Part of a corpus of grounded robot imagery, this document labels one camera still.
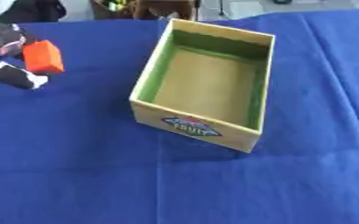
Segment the open box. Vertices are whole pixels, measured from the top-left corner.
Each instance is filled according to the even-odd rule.
[[[263,130],[274,40],[172,19],[130,95],[137,121],[251,151]]]

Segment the orange block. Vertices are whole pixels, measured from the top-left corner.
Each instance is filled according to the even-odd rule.
[[[64,65],[60,50],[48,40],[23,46],[25,67],[33,73],[62,73]]]

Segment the box wall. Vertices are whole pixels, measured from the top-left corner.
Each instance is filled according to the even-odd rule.
[[[214,37],[222,37],[226,39],[244,40],[247,42],[262,46],[270,46],[273,36],[256,31],[246,31],[231,27],[219,26],[216,24],[202,24],[187,20],[173,19],[172,28],[182,30],[184,32],[194,32],[207,34]]]
[[[263,126],[264,126],[265,108],[266,108],[266,103],[267,103],[268,87],[270,84],[271,66],[272,66],[272,58],[273,58],[274,49],[275,49],[275,36],[271,36],[271,45],[270,45],[270,50],[268,53],[268,61],[267,61],[267,65],[266,65],[266,69],[265,69],[265,73],[264,73],[264,84],[263,84],[263,90],[262,90],[263,95],[262,95],[262,99],[260,101],[261,106],[260,106],[259,117],[261,119],[258,119],[258,121],[257,121],[257,129],[260,132],[263,131]]]
[[[250,152],[256,144],[259,134],[247,132],[243,129],[236,129],[228,125],[217,122],[210,122],[204,119],[197,119],[206,124],[209,128],[219,133],[219,136],[191,136],[181,129],[176,129],[167,122],[162,121],[166,118],[187,119],[189,116],[164,111],[161,109],[148,108],[137,102],[132,103],[132,109],[138,123],[143,123],[158,129],[169,130],[184,136],[219,144],[239,151]]]
[[[269,48],[265,45],[181,30],[173,30],[172,34],[176,45],[235,55],[250,60],[266,60],[268,57]]]
[[[162,50],[165,46],[166,41],[170,38],[170,35],[172,32],[172,23],[173,23],[173,21],[171,21],[167,25],[167,27],[165,28],[165,31],[163,32],[162,36],[160,37],[160,40],[159,40],[157,46],[153,50],[151,57],[149,58],[147,64],[145,65],[143,72],[141,73],[140,77],[138,78],[137,83],[130,94],[130,101],[136,101],[140,97],[140,93],[143,90],[145,83],[148,81],[151,71],[154,70],[155,62],[158,60],[159,55],[162,53]]]
[[[264,84],[267,79],[266,70],[267,70],[267,61],[258,62],[260,65],[257,67],[255,79],[253,80],[253,89],[251,93],[249,112],[248,112],[248,121],[246,123],[247,127],[250,127],[254,130],[259,130],[259,121],[264,118],[260,115],[260,111],[263,108],[264,100]]]
[[[141,89],[139,100],[144,102],[152,102],[155,98],[162,80],[165,78],[165,71],[167,70],[170,60],[173,55],[173,38],[172,34],[169,35],[167,41],[163,44],[162,50],[155,61],[154,68],[150,71],[147,80]]]

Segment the yellow object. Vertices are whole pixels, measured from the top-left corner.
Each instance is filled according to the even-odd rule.
[[[274,42],[172,19],[130,95],[136,120],[250,152],[263,132]]]

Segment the blue tablecloth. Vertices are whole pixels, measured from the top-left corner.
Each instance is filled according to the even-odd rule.
[[[133,120],[160,23],[26,24],[67,72],[0,83],[0,224],[359,224],[359,10],[220,24],[278,37],[249,155]]]

